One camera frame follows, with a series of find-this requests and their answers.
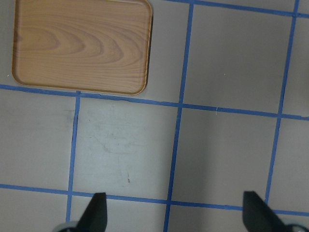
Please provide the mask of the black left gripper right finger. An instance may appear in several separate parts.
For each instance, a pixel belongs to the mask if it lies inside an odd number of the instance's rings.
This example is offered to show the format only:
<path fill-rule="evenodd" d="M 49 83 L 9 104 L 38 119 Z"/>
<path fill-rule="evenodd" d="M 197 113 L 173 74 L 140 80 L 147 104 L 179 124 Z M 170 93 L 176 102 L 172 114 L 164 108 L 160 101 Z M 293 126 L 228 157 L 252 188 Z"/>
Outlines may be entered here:
<path fill-rule="evenodd" d="M 254 191 L 243 193 L 242 221 L 248 232 L 292 232 Z"/>

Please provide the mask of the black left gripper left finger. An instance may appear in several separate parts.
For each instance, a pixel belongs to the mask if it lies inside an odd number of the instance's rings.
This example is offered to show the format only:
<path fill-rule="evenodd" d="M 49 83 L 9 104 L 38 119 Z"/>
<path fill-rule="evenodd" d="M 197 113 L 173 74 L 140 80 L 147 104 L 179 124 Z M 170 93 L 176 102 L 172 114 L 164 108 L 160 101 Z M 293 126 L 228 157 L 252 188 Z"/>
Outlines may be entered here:
<path fill-rule="evenodd" d="M 106 193 L 95 193 L 76 225 L 78 232 L 104 232 L 107 228 Z"/>

